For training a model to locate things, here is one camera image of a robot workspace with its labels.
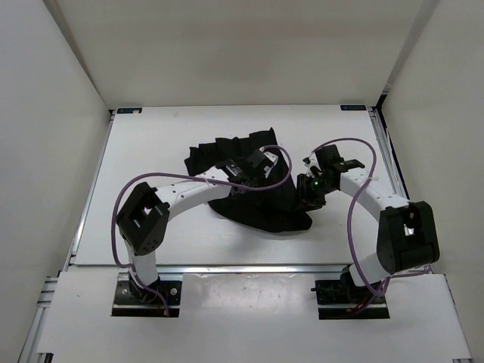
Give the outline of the black pleated skirt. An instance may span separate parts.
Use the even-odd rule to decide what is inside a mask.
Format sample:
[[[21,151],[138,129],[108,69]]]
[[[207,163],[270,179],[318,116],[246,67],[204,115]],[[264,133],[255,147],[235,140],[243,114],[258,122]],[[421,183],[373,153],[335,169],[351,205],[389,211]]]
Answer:
[[[196,176],[228,159],[240,165],[254,150],[277,143],[273,128],[252,132],[245,138],[216,138],[214,142],[189,147],[185,166],[189,175]],[[307,231],[312,226],[309,214],[297,206],[296,187],[291,179],[269,191],[248,191],[211,200],[208,205],[233,222],[269,233]]]

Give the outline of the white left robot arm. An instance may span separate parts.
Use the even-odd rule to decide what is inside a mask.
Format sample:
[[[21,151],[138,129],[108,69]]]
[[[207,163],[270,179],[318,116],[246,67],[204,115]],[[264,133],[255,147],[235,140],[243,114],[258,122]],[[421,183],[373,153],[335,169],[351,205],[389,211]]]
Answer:
[[[129,258],[129,290],[143,303],[162,294],[156,269],[156,249],[168,223],[176,216],[212,200],[221,200],[261,188],[278,163],[278,156],[255,150],[248,158],[228,159],[207,171],[161,188],[137,184],[116,216]]]

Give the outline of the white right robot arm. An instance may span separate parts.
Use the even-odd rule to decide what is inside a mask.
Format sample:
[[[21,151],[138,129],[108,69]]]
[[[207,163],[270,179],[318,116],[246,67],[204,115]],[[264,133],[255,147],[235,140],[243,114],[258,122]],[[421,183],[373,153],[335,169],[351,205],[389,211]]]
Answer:
[[[303,160],[306,172],[298,175],[296,190],[302,207],[316,210],[326,196],[339,191],[351,198],[346,235],[352,264],[340,276],[340,295],[355,303],[366,293],[380,296],[382,284],[398,273],[437,262],[440,248],[433,209],[425,201],[413,202],[393,193],[376,177],[374,167],[356,159],[346,160],[334,144],[313,151]],[[373,253],[363,259],[356,254],[352,239],[352,214],[362,206],[377,222]]]

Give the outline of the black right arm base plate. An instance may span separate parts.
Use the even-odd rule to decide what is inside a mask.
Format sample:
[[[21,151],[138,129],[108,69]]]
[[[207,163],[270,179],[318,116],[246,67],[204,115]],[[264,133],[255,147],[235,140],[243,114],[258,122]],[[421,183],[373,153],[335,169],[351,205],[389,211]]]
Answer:
[[[374,297],[366,287],[349,287],[338,280],[316,280],[311,291],[316,296],[319,320],[390,318],[386,297]]]

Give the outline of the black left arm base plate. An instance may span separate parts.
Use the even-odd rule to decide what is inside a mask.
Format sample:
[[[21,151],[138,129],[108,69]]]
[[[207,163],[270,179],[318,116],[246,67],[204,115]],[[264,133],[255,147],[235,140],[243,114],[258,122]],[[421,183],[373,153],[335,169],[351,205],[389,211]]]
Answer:
[[[168,310],[158,295],[141,292],[128,276],[119,278],[116,283],[111,315],[113,317],[177,318],[181,305],[182,280],[161,280],[152,288],[157,288],[163,295]]]

